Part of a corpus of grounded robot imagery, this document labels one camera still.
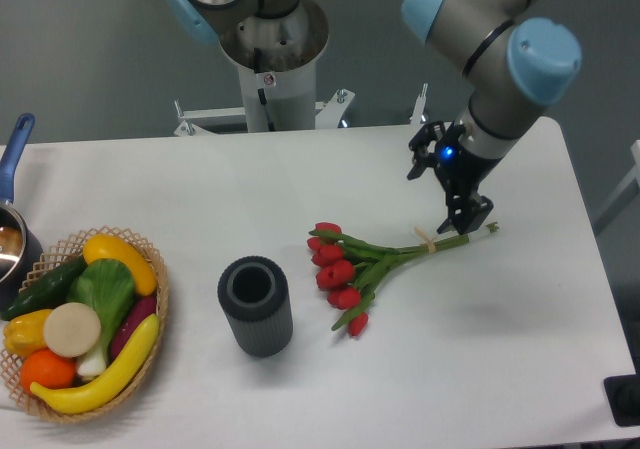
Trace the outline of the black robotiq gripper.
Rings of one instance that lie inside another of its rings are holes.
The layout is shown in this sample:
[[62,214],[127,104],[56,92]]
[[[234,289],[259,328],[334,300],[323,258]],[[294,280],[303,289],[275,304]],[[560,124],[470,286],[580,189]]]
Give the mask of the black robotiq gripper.
[[462,123],[446,125],[436,121],[423,124],[408,143],[412,167],[407,179],[418,179],[427,169],[434,169],[447,194],[447,217],[437,228],[438,234],[473,232],[494,208],[493,202],[480,195],[478,189],[500,160],[472,153],[463,146],[465,136]]

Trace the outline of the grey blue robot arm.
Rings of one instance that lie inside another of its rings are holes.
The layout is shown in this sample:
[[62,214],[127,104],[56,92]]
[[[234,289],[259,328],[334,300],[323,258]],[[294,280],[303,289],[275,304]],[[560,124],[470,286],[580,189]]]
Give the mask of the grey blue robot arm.
[[[474,88],[450,123],[422,125],[409,147],[410,179],[432,169],[444,193],[441,231],[466,234],[492,210],[480,183],[566,92],[581,47],[564,26],[523,20],[537,0],[403,0],[411,32]],[[316,127],[316,62],[328,21],[313,0],[166,0],[196,40],[219,45],[239,74],[252,132]]]

